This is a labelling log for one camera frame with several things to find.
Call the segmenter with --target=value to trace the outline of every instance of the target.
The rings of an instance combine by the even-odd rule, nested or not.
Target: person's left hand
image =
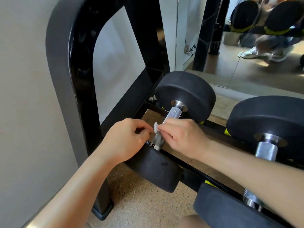
[[[99,153],[117,165],[133,157],[149,138],[153,128],[140,119],[124,119],[115,123],[107,132],[94,153]]]

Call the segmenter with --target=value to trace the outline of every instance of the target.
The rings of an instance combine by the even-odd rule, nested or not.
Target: person's left arm
[[[143,128],[137,134],[136,129]],[[83,228],[98,191],[115,165],[130,159],[153,129],[139,119],[117,122],[67,184],[27,228]]]

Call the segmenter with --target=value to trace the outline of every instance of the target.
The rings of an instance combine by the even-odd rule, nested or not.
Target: person's right hand
[[[191,119],[168,118],[158,129],[172,149],[187,157],[199,159],[209,150],[210,139]]]

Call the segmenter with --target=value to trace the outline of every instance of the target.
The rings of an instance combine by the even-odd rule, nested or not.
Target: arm
[[[222,172],[292,225],[304,227],[304,171],[212,141],[190,119],[167,119],[158,128],[173,149]]]
[[[144,128],[135,134],[137,128]],[[151,126],[138,119],[117,122],[103,142],[28,228],[83,228],[98,191],[112,168],[137,153],[153,132]]]

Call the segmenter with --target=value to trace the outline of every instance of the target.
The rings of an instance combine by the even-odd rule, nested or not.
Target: forearm
[[[199,158],[227,175],[296,227],[304,227],[304,171],[239,152],[212,141]]]
[[[112,167],[95,151],[28,227],[83,228]]]

